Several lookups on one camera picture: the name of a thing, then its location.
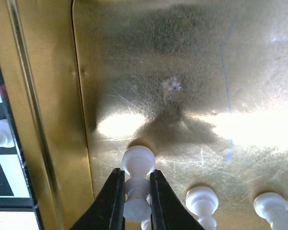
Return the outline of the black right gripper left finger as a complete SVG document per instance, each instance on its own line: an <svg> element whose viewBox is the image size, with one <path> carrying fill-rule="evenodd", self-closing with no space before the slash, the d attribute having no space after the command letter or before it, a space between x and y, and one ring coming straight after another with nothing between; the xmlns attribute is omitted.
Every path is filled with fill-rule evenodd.
<svg viewBox="0 0 288 230"><path fill-rule="evenodd" d="M125 218L125 171L114 168L89 209L72 230L123 230Z"/></svg>

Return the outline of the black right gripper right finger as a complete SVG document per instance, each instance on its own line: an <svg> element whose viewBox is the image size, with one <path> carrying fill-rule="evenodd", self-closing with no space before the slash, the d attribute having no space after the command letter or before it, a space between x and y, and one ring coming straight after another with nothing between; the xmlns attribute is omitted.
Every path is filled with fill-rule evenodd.
<svg viewBox="0 0 288 230"><path fill-rule="evenodd" d="M151 221L154 230L202 230L184 208L161 170L150 173Z"/></svg>

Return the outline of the black and white chessboard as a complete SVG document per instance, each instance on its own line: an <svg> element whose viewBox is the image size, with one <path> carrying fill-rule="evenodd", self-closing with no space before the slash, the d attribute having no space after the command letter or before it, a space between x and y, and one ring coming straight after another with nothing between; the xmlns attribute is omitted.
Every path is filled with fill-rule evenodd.
<svg viewBox="0 0 288 230"><path fill-rule="evenodd" d="M0 67L0 120L2 119L8 120L15 146L0 147L0 211L33 212L37 228L42 230L44 225Z"/></svg>

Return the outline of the gold metal tin tray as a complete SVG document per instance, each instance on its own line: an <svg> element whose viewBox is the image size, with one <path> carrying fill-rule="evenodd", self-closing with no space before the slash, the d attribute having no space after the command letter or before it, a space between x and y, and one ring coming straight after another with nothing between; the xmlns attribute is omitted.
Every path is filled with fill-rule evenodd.
<svg viewBox="0 0 288 230"><path fill-rule="evenodd" d="M1 93L41 226L66 230L143 144L219 230L288 203L288 0L0 0Z"/></svg>

